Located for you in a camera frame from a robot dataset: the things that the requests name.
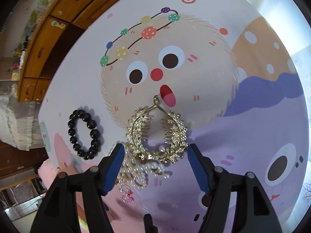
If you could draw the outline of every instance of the red dot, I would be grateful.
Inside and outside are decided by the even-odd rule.
[[[154,81],[159,81],[162,79],[163,77],[163,72],[160,68],[155,68],[151,71],[150,73],[150,77],[152,80]]]
[[[220,32],[222,35],[228,35],[228,31],[227,31],[227,29],[225,29],[225,28],[220,28],[220,29],[219,29],[219,32]]]

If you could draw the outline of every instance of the black bead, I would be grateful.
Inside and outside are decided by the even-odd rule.
[[[77,110],[77,109],[73,111],[73,117],[74,117],[74,118],[77,118],[77,117],[78,117],[78,110]]]
[[[87,121],[90,120],[90,119],[91,119],[91,115],[90,115],[89,113],[84,113],[84,114],[82,115],[82,120],[83,120],[83,121],[87,122]]]
[[[69,128],[73,129],[75,126],[76,126],[76,123],[75,123],[73,120],[70,120],[70,121],[68,122],[68,127],[69,127]]]
[[[83,155],[82,155],[82,158],[85,159],[85,160],[88,160],[89,159],[88,153],[84,152]]]
[[[98,148],[98,147],[100,146],[100,141],[97,140],[97,139],[93,139],[93,140],[91,141],[91,146],[92,146],[92,147],[95,147],[95,148]]]
[[[77,116],[79,117],[79,118],[82,118],[82,115],[84,114],[84,110],[83,109],[79,109],[78,110],[78,114],[77,114]]]
[[[98,139],[99,138],[99,131],[98,130],[91,130],[91,132],[90,132],[90,136],[91,136],[91,138],[93,138],[93,139]]]
[[[97,148],[95,148],[95,147],[90,147],[89,148],[89,153],[90,154],[93,154],[95,156],[97,154],[97,152],[98,152]]]
[[[94,120],[88,120],[87,121],[87,123],[86,123],[86,125],[87,125],[87,127],[89,128],[89,129],[94,129],[94,128],[96,128],[96,122],[94,121]]]
[[[88,157],[89,159],[93,159],[93,158],[95,157],[95,155],[92,154],[92,153],[87,152],[87,157]]]
[[[69,130],[68,130],[68,134],[69,134],[70,136],[74,136],[74,135],[76,134],[76,130],[75,130],[75,129],[69,129]]]
[[[75,151],[78,151],[78,150],[81,149],[81,145],[79,145],[78,143],[76,143],[76,144],[73,145],[73,149],[74,149]]]
[[[82,149],[78,150],[78,156],[82,157],[84,155],[84,151]]]
[[[70,142],[76,143],[76,142],[78,142],[78,139],[76,137],[70,137]]]

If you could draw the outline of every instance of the black pupil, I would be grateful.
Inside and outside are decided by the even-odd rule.
[[[173,53],[169,53],[164,56],[162,62],[166,68],[172,69],[178,65],[178,57]]]
[[[130,82],[132,82],[133,84],[140,83],[140,81],[142,80],[141,70],[135,69],[131,71],[129,79],[130,79]]]
[[[274,181],[281,177],[282,173],[285,171],[287,166],[286,156],[281,156],[277,158],[271,165],[268,171],[268,180]]]

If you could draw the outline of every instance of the table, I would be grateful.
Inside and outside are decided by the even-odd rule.
[[[119,36],[107,61],[107,44]],[[107,10],[70,50],[41,106],[41,131],[55,167],[73,164],[82,172],[98,164],[116,142],[126,143],[127,120],[151,106],[154,95],[181,114],[189,143],[231,173],[254,172],[280,222],[288,219],[308,160],[305,97],[284,45],[248,2],[121,0]],[[67,122],[77,108],[99,124],[101,151],[91,161],[78,157],[69,142]],[[91,138],[83,121],[77,130],[87,148]],[[159,129],[153,130],[149,147],[162,142]],[[146,213],[159,232],[199,230],[208,204],[187,154],[167,170],[170,178],[149,176],[146,188],[133,188],[130,204],[118,186],[103,198],[114,212],[115,232],[144,232]],[[233,194],[225,232],[234,210]]]

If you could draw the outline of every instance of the cartoon eye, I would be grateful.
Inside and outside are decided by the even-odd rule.
[[[185,61],[185,53],[178,46],[167,46],[159,53],[159,63],[167,69],[179,68]]]
[[[288,143],[270,161],[265,179],[269,186],[281,183],[290,173],[296,161],[296,147]]]
[[[132,62],[126,70],[127,80],[134,85],[142,83],[147,78],[147,75],[148,67],[140,60]]]

